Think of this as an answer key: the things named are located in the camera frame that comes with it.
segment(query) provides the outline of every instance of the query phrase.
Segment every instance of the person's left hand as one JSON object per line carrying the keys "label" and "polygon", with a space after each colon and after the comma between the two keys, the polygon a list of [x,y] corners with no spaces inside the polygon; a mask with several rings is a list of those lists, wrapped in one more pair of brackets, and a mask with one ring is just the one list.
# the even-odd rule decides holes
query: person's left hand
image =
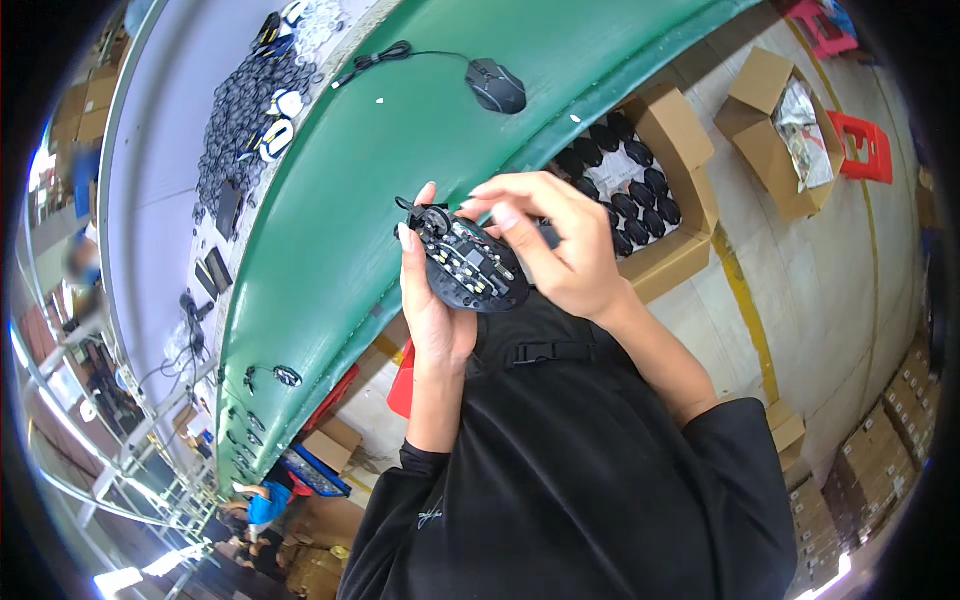
{"label": "person's left hand", "polygon": [[[427,183],[414,204],[432,204],[437,186]],[[430,289],[426,279],[426,253],[420,237],[405,223],[397,228],[403,247],[400,290],[403,315],[417,349],[417,366],[430,370],[461,370],[477,343],[477,316],[450,308]]]}

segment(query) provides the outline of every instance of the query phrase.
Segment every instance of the yellow floor line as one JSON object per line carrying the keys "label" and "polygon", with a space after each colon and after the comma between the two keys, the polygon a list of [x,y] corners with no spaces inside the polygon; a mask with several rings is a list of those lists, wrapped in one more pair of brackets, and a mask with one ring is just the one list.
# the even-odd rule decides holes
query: yellow floor line
{"label": "yellow floor line", "polygon": [[736,257],[733,247],[730,244],[730,238],[727,237],[727,230],[723,224],[717,222],[716,230],[711,238],[713,248],[720,257],[720,264],[723,265],[723,272],[727,276],[727,282],[733,291],[733,297],[740,308],[740,316],[743,317],[743,323],[750,332],[750,339],[754,342],[756,355],[760,360],[760,374],[763,377],[763,392],[767,395],[768,405],[773,405],[780,400],[780,388],[777,386],[777,371],[774,369],[774,358],[770,353],[770,345],[767,343],[767,333],[763,328],[763,321],[760,319],[760,313],[756,310],[754,295],[750,291],[746,277],[743,276],[743,268],[740,266],[740,260]]}
{"label": "yellow floor line", "polygon": [[[820,76],[820,80],[824,83],[824,87],[827,89],[827,94],[830,96],[830,100],[833,101],[833,106],[837,109],[838,112],[843,112],[843,107],[840,105],[840,99],[837,98],[836,92],[833,90],[833,85],[830,83],[830,80],[827,78],[827,73],[824,72],[824,67],[820,64],[820,61],[813,56],[813,51],[810,49],[810,44],[806,42],[804,34],[801,33],[800,29],[797,27],[791,19],[783,19],[786,21],[786,24],[790,26],[790,31],[793,32],[794,37],[797,41],[800,42],[800,45],[803,46],[806,51],[806,55],[810,58],[810,62],[813,63],[813,68],[817,71],[817,75]],[[856,150],[856,146],[852,143],[852,139],[848,137],[847,139],[848,147],[851,149],[851,154],[853,154],[854,160],[859,160],[860,156]],[[867,383],[864,386],[864,395],[866,395],[866,388],[869,386],[870,382],[870,373],[874,370],[874,353],[876,350],[876,336],[877,330],[879,329],[879,319],[880,319],[880,260],[876,252],[876,225],[874,223],[874,205],[870,200],[870,190],[867,189],[867,182],[865,180],[860,180],[860,188],[863,190],[863,201],[867,205],[867,222],[870,225],[870,246],[871,252],[874,255],[874,330],[870,340],[870,356],[867,359]]]}
{"label": "yellow floor line", "polygon": [[396,347],[396,344],[390,341],[390,338],[383,335],[382,333],[376,336],[376,339],[373,340],[372,346],[380,351],[381,354],[385,354],[387,358],[391,360],[398,367],[403,363],[403,350]]}

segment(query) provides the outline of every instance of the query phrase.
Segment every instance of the strap buckle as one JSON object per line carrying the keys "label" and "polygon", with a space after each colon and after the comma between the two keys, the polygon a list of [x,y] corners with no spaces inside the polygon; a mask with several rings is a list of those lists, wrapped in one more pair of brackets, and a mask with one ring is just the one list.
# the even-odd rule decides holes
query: strap buckle
{"label": "strap buckle", "polygon": [[514,352],[514,367],[534,365],[548,360],[594,360],[595,344],[545,342],[519,344]]}

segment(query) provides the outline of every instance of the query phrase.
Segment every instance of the hand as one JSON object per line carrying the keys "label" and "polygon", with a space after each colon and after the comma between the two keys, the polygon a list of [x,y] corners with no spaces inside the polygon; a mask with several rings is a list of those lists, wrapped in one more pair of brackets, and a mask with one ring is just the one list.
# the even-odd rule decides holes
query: hand
{"label": "hand", "polygon": [[[503,238],[533,272],[537,288],[565,312],[601,324],[633,288],[616,269],[602,205],[549,173],[501,175],[476,187],[458,215],[492,211]],[[527,215],[547,217],[561,237],[551,251]]]}
{"label": "hand", "polygon": [[[414,204],[432,204],[436,195],[437,186],[431,181]],[[455,310],[437,298],[426,280],[426,253],[420,237],[405,223],[399,224],[397,234],[403,248],[403,316],[417,349],[416,367],[420,372],[460,371],[477,343],[476,313]]]}

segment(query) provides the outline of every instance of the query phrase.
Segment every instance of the black computer mouse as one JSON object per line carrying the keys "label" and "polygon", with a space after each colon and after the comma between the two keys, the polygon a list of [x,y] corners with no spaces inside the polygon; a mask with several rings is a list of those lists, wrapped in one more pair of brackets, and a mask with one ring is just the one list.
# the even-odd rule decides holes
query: black computer mouse
{"label": "black computer mouse", "polygon": [[623,151],[627,153],[627,156],[629,156],[636,164],[640,165],[644,169],[654,165],[654,153],[650,152],[650,149],[647,148],[647,145],[643,142],[638,142],[636,140],[624,142]]}
{"label": "black computer mouse", "polygon": [[487,110],[517,114],[527,106],[523,82],[493,59],[471,60],[464,80]]}
{"label": "black computer mouse", "polygon": [[658,200],[666,198],[666,195],[670,193],[670,186],[666,184],[666,175],[653,167],[643,172],[643,180],[646,182],[647,187],[657,195]]}
{"label": "black computer mouse", "polygon": [[627,221],[623,224],[627,237],[638,246],[646,246],[650,243],[650,231],[641,221]]}
{"label": "black computer mouse", "polygon": [[584,176],[584,162],[580,159],[580,155],[574,152],[572,148],[560,150],[560,153],[554,156],[553,160],[557,163],[557,166],[570,175],[574,181]]}
{"label": "black computer mouse", "polygon": [[620,139],[609,128],[596,124],[590,126],[590,137],[604,152],[620,150]]}
{"label": "black computer mouse", "polygon": [[597,186],[594,185],[593,181],[591,181],[589,178],[583,178],[577,181],[575,187],[577,188],[578,192],[590,198],[591,200],[595,202],[600,201],[600,190],[597,189]]}
{"label": "black computer mouse", "polygon": [[640,215],[640,209],[626,194],[613,194],[610,196],[610,203],[613,205],[613,209],[622,214],[627,221],[635,221],[636,217]]}
{"label": "black computer mouse", "polygon": [[623,143],[634,141],[634,124],[622,112],[611,112],[607,115],[607,127]]}
{"label": "black computer mouse", "polygon": [[666,235],[666,225],[663,224],[663,220],[657,214],[656,210],[644,210],[643,211],[643,225],[647,227],[647,230],[650,231],[650,235],[656,237],[657,239],[662,238]]}
{"label": "black computer mouse", "polygon": [[657,214],[670,225],[680,224],[680,207],[672,198],[660,198],[657,202]]}
{"label": "black computer mouse", "polygon": [[626,233],[620,229],[613,230],[613,251],[617,256],[629,256],[634,253],[634,245],[627,239]]}
{"label": "black computer mouse", "polygon": [[578,137],[573,140],[573,150],[587,166],[599,167],[603,164],[603,153],[600,152],[600,147],[588,137]]}
{"label": "black computer mouse", "polygon": [[631,181],[629,189],[630,197],[633,198],[637,204],[649,210],[653,210],[654,206],[657,204],[657,196],[650,191],[650,188],[647,187],[645,183]]}

